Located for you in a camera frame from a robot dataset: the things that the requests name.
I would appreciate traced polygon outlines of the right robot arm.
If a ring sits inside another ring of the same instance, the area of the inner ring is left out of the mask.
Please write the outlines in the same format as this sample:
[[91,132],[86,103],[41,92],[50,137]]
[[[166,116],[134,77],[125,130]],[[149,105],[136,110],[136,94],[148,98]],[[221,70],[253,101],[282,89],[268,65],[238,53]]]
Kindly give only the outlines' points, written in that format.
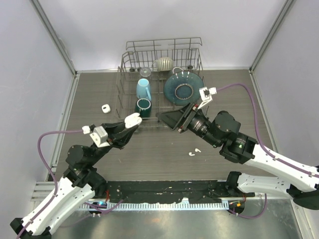
[[235,197],[242,193],[265,193],[291,197],[297,205],[319,208],[319,169],[280,155],[262,145],[258,140],[241,133],[240,122],[227,111],[220,111],[213,121],[195,104],[156,114],[159,121],[172,130],[193,132],[204,141],[220,148],[226,160],[267,171],[271,177],[253,176],[232,171],[225,191]]

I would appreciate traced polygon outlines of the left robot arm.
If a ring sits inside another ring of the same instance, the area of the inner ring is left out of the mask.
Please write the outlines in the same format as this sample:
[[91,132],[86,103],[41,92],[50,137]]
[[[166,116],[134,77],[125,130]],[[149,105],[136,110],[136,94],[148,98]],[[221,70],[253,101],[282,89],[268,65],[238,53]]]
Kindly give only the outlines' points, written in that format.
[[124,121],[83,126],[80,133],[91,137],[90,146],[70,147],[63,176],[54,179],[54,189],[27,216],[15,218],[11,228],[19,239],[50,239],[61,224],[82,204],[106,193],[107,182],[94,165],[111,149],[123,149],[142,122],[139,113]]

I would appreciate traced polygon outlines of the oval white charging case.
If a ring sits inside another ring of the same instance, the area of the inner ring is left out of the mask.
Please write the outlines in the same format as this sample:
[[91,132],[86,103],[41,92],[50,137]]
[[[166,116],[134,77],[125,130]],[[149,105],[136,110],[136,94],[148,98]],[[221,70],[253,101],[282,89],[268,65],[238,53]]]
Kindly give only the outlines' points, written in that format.
[[127,116],[124,119],[125,128],[129,129],[136,125],[140,125],[142,123],[142,118],[140,117],[140,113],[133,113],[129,116]]

